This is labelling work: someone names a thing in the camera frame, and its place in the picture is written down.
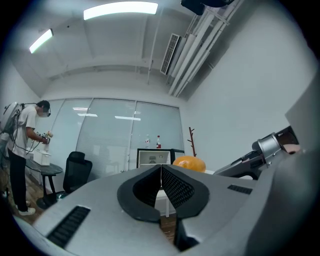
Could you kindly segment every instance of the pumpkin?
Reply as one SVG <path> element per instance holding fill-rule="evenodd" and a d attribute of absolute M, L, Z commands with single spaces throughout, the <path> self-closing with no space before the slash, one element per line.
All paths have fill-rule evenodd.
<path fill-rule="evenodd" d="M 201 173 L 206 171 L 205 162 L 195 156 L 190 155 L 178 157 L 176 160 L 174 160 L 173 165 Z"/>

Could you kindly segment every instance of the air vent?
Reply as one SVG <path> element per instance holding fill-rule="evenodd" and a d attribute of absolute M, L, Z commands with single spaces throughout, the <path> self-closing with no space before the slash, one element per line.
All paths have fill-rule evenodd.
<path fill-rule="evenodd" d="M 177 34 L 171 34 L 171 37 L 170 37 L 168 46 L 166 48 L 163 61 L 162 61 L 161 69 L 160 69 L 160 72 L 165 75 L 168 74 L 170 63 L 171 63 L 172 57 L 174 56 L 174 53 L 175 53 L 175 50 L 176 50 L 176 47 L 178 45 L 180 38 L 181 38 L 181 36 L 179 36 Z"/>
<path fill-rule="evenodd" d="M 89 212 L 90 209 L 88 208 L 76 206 L 48 235 L 47 238 L 57 246 L 64 248 L 76 233 Z"/>
<path fill-rule="evenodd" d="M 248 187 L 244 187 L 244 186 L 237 186 L 237 185 L 230 185 L 230 186 L 228 186 L 228 189 L 233 190 L 233 191 L 237 191 L 240 193 L 244 193 L 247 195 L 250 195 L 252 192 L 252 188 L 248 188 Z"/>

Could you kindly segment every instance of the round table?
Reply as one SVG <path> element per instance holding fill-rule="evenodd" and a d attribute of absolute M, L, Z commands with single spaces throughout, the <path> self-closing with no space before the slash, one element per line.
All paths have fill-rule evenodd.
<path fill-rule="evenodd" d="M 39 198 L 36 201 L 36 205 L 41 209 L 47 209 L 55 204 L 57 202 L 57 194 L 52 177 L 62 173 L 63 169 L 53 163 L 50 163 L 50 165 L 48 166 L 40 165 L 36 163 L 33 158 L 26 159 L 25 166 L 33 171 L 41 173 L 42 176 L 43 197 Z M 50 187 L 52 190 L 51 194 L 47 194 L 46 191 L 46 177 L 48 177 L 49 179 Z"/>

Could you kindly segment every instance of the white wall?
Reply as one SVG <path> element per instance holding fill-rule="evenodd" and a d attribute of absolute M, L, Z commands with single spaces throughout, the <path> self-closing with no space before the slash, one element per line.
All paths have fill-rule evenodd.
<path fill-rule="evenodd" d="M 259 5 L 187 103 L 196 153 L 207 169 L 231 163 L 257 139 L 287 127 L 285 113 L 317 65 L 281 6 Z"/>
<path fill-rule="evenodd" d="M 46 90 L 42 99 L 57 100 L 64 98 L 110 98 L 143 101 L 179 107 L 184 150 L 191 154 L 187 102 L 168 95 L 164 86 L 166 78 L 150 76 L 147 84 L 145 74 L 134 72 L 106 71 L 74 74 L 55 80 Z"/>
<path fill-rule="evenodd" d="M 12 102 L 37 103 L 40 98 L 30 89 L 8 57 L 1 60 L 0 69 L 0 118 L 5 106 Z"/>

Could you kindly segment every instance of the coat rack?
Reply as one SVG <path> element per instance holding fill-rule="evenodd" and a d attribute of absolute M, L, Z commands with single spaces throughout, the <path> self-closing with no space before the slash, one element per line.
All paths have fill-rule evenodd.
<path fill-rule="evenodd" d="M 195 129 L 191 129 L 191 127 L 189 127 L 191 140 L 188 139 L 188 142 L 191 142 L 191 147 L 192 147 L 192 150 L 193 150 L 193 156 L 195 157 L 197 154 L 196 154 L 195 144 L 194 144 L 194 133 L 193 133 L 194 130 Z"/>

